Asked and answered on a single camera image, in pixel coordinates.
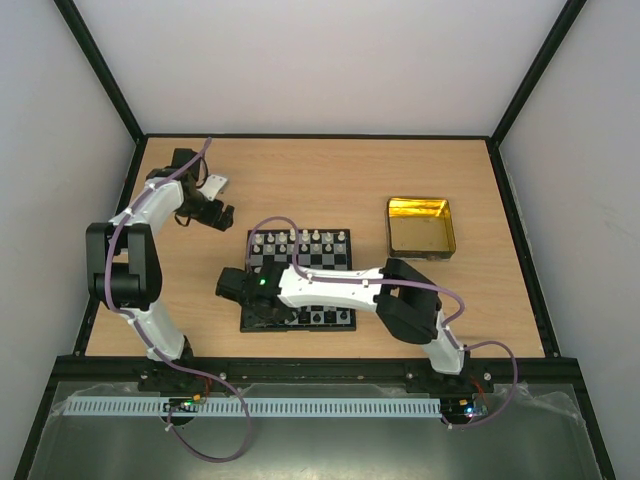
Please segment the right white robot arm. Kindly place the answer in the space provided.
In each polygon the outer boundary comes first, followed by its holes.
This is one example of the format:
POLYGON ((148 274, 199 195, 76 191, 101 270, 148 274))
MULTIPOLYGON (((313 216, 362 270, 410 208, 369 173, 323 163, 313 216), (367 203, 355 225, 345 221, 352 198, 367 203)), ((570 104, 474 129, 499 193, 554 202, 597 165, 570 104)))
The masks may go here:
POLYGON ((372 312, 392 337, 421 347, 443 389, 458 391, 471 379, 464 347, 449 328, 464 312, 463 300, 400 259, 389 258, 382 267, 359 271, 274 261, 257 272, 226 267, 215 294, 266 325, 296 320, 310 306, 372 312))

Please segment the gold metal tin tray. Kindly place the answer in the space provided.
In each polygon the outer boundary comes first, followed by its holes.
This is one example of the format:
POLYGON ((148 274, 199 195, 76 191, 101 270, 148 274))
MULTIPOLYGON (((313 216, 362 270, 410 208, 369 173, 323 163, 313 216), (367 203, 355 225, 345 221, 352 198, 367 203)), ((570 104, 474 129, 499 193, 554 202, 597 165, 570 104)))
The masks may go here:
POLYGON ((391 197, 385 218, 390 257, 444 261, 456 253, 447 199, 391 197))

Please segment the black white chessboard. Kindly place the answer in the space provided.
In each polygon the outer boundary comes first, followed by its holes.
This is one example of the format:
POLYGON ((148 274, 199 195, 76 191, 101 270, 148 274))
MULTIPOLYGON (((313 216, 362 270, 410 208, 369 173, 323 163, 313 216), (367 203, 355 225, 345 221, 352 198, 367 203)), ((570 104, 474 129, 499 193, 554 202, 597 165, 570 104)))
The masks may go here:
MULTIPOLYGON (((278 231, 275 229, 260 229, 256 233, 249 233, 247 238, 251 241, 251 244, 246 248, 246 257, 249 261, 249 270, 252 272, 258 272, 264 262, 278 261, 278 262, 291 262, 292 254, 294 251, 298 252, 297 260, 300 266, 308 267, 312 269, 323 270, 341 270, 346 271, 352 268, 352 249, 351 249, 351 237, 349 230, 339 229, 320 229, 320 230, 302 230, 300 232, 300 245, 294 246, 294 233, 289 230, 278 231), (263 243, 256 244, 254 242, 254 236, 259 233, 263 235, 263 243), (274 243, 267 241, 267 236, 272 233, 275 237, 274 243), (279 253, 279 245, 286 244, 287 250, 285 253, 279 253), (253 246, 260 245, 261 253, 255 254, 253 252, 253 246), (266 245, 273 245, 274 251, 271 254, 267 254, 264 251, 266 245)), ((356 329, 356 312, 353 309, 347 309, 343 307, 335 306, 304 306, 299 309, 301 311, 307 311, 310 316, 309 324, 299 324, 298 318, 290 323, 288 326, 279 328, 244 328, 242 326, 242 310, 240 320, 240 331, 243 333, 256 333, 256 332, 287 332, 287 331, 354 331, 356 329), (340 319, 340 311, 347 310, 349 318, 346 321, 340 319), (336 312, 336 323, 327 324, 325 322, 325 312, 336 312), (320 323, 314 323, 312 317, 315 313, 319 313, 322 317, 320 323)))

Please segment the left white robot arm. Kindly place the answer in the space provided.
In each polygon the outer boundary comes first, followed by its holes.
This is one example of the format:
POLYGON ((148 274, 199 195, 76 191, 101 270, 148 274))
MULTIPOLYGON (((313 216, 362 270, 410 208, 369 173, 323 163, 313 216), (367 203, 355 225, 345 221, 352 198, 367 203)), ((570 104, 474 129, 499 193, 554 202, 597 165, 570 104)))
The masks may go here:
POLYGON ((143 342, 148 359, 174 362, 190 352, 187 337, 161 300, 163 275, 155 235, 169 219, 224 232, 234 207, 218 196, 229 179, 211 174, 202 149, 176 149, 171 163, 147 175, 141 192, 119 214, 86 229, 89 294, 122 317, 143 342))

